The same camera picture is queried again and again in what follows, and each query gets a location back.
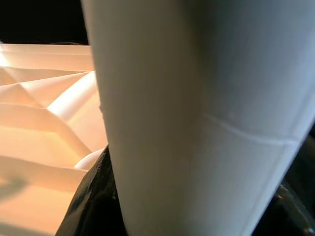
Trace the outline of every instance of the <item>white tube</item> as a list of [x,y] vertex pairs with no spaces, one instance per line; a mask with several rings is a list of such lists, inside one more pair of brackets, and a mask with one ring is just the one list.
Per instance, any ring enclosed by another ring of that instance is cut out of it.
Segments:
[[83,0],[131,236],[249,235],[314,120],[315,1],[214,2]]

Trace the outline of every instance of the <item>white cylinder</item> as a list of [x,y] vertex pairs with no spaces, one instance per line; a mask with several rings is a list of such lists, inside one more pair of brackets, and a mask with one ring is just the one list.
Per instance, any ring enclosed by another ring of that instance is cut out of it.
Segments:
[[315,1],[179,3],[83,0],[125,225],[250,235],[314,120]]

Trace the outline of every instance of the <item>cardboard tube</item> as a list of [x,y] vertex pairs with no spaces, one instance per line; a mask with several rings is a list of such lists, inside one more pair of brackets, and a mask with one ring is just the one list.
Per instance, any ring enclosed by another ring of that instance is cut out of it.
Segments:
[[315,2],[216,2],[83,0],[131,236],[250,235],[314,120]]

